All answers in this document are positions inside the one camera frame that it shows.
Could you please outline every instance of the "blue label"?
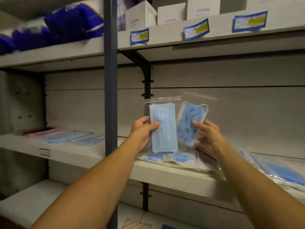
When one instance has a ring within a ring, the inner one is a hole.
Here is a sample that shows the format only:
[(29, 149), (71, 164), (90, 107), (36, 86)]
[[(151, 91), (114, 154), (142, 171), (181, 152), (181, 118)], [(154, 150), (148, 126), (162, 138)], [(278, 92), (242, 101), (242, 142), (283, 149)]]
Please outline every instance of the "blue label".
[(149, 41), (149, 28), (130, 32), (130, 44), (138, 44)]
[(210, 32), (209, 20), (205, 19), (193, 26), (183, 27), (184, 39), (191, 40), (199, 38)]
[(253, 31), (266, 27), (268, 11), (250, 14), (236, 15), (233, 20), (232, 32)]

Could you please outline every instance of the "right hand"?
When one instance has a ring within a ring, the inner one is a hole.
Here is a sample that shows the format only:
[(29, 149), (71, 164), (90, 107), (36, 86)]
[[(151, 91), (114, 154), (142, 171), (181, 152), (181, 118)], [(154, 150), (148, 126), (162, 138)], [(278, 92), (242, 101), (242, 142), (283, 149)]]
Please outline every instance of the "right hand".
[(193, 121), (193, 125), (201, 130), (199, 136), (200, 147), (202, 147), (206, 154), (218, 160), (219, 153), (226, 146), (227, 141), (220, 133), (219, 127), (208, 120), (203, 123)]

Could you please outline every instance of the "patterned face mask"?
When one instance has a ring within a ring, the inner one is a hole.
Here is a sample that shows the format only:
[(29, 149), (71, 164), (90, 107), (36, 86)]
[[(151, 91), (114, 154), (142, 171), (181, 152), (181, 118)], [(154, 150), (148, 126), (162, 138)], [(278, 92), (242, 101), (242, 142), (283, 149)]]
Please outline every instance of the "patterned face mask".
[(152, 151), (177, 152), (175, 104), (152, 104), (149, 110), (151, 123), (160, 122), (160, 127), (152, 133)]
[(199, 129), (193, 126), (193, 121), (202, 123), (207, 113), (208, 106), (206, 104), (198, 106), (183, 101), (177, 117), (177, 122), (179, 124), (177, 127), (178, 141), (188, 146), (194, 146)]

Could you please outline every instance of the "white box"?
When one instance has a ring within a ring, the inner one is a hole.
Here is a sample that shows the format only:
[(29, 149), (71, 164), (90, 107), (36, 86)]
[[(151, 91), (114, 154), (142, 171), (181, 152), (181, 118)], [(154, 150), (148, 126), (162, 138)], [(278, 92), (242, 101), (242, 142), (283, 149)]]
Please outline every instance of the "white box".
[(188, 0), (187, 20), (218, 15), (220, 13), (220, 0)]
[(184, 21), (185, 3), (158, 7), (158, 25)]
[(247, 0), (247, 10), (268, 10), (270, 7), (287, 4), (292, 1), (294, 0)]
[(144, 30), (157, 24), (157, 11), (143, 1), (126, 11), (126, 30)]

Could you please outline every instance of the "left hand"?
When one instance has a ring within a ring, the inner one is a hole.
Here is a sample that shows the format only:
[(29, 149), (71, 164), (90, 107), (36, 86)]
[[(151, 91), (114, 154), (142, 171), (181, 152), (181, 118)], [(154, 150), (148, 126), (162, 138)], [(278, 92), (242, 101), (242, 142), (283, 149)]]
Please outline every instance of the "left hand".
[(145, 116), (138, 119), (132, 124), (132, 129), (128, 138), (130, 138), (130, 140), (133, 140), (133, 142), (136, 143), (136, 145), (138, 146), (138, 152), (146, 146), (150, 138), (150, 131), (153, 129), (157, 129), (160, 126), (159, 122), (153, 124), (148, 123), (149, 120), (150, 117)]

